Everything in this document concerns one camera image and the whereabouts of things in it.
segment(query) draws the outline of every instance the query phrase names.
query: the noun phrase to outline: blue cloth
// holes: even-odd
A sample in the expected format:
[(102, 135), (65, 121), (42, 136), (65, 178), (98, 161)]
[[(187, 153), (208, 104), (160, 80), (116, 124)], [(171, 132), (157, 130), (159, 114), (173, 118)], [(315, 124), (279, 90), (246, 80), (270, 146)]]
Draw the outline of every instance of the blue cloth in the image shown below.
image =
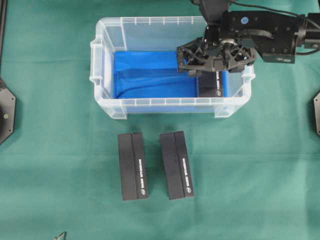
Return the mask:
[(175, 51), (120, 51), (114, 62), (116, 99), (197, 96), (197, 80), (178, 72)]

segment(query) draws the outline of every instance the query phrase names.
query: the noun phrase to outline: black wire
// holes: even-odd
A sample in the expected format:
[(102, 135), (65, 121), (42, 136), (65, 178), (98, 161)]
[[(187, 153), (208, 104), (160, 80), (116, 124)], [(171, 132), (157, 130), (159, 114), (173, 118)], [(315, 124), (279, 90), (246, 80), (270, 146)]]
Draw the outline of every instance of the black wire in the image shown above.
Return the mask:
[[(266, 7), (266, 6), (260, 6), (260, 5), (254, 5), (254, 4), (238, 3), (238, 2), (235, 2), (235, 0), (229, 0), (229, 3), (235, 4), (235, 5), (238, 5), (238, 6), (242, 6), (242, 7), (264, 9), (264, 10), (268, 10), (268, 11), (271, 11), (271, 12), (292, 15), (292, 16), (295, 16), (297, 18), (302, 18), (302, 19), (306, 20), (307, 22), (311, 23), (313, 26), (315, 26), (317, 29), (320, 30), (320, 25), (318, 25), (316, 22), (314, 22), (310, 18), (308, 18), (308, 17), (306, 17), (304, 15), (299, 15), (299, 14), (291, 12), (291, 11), (284, 11), (284, 10), (279, 10), (279, 9), (274, 9), (274, 8), (270, 8), (270, 7)], [(316, 50), (313, 50), (313, 51), (309, 51), (309, 52), (297, 52), (296, 54), (299, 55), (299, 56), (307, 56), (307, 55), (311, 55), (311, 54), (316, 54), (319, 51), (320, 51), (320, 48), (318, 48)]]
[(306, 17), (304, 15), (299, 15), (299, 14), (291, 12), (291, 11), (278, 10), (278, 9), (274, 9), (274, 8), (270, 8), (270, 7), (266, 7), (266, 6), (260, 6), (260, 5), (238, 3), (238, 2), (235, 2), (234, 0), (229, 0), (229, 3), (235, 4), (235, 5), (238, 5), (238, 6), (242, 6), (242, 7), (264, 9), (264, 10), (268, 10), (268, 11), (272, 11), (272, 12), (276, 12), (276, 13), (292, 15), (292, 16), (295, 16), (295, 17), (298, 17), (298, 18), (305, 19), (307, 22), (311, 23), (313, 26), (315, 26), (317, 29), (320, 30), (320, 25), (318, 25), (316, 22), (314, 22), (310, 18), (308, 18), (308, 17)]
[(199, 6), (198, 4), (195, 3), (195, 0), (190, 0), (190, 2), (191, 2), (193, 5)]
[(313, 50), (313, 51), (308, 51), (308, 52), (296, 52), (295, 54), (299, 55), (299, 56), (307, 56), (307, 55), (311, 55), (311, 54), (316, 54), (320, 51), (320, 48)]

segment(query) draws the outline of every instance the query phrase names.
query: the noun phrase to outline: clear plastic bin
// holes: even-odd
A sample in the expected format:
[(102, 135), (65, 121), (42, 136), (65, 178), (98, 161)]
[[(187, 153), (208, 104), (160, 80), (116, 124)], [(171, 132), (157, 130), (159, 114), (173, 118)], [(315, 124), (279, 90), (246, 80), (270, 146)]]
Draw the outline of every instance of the clear plastic bin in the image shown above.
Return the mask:
[(99, 20), (91, 46), (90, 81), (94, 98), (113, 119), (128, 114), (214, 113), (227, 118), (251, 97), (254, 67), (242, 73), (228, 73), (227, 92), (222, 98), (135, 98), (114, 99), (116, 51), (175, 51), (178, 46), (202, 36), (206, 22), (202, 16), (110, 17)]

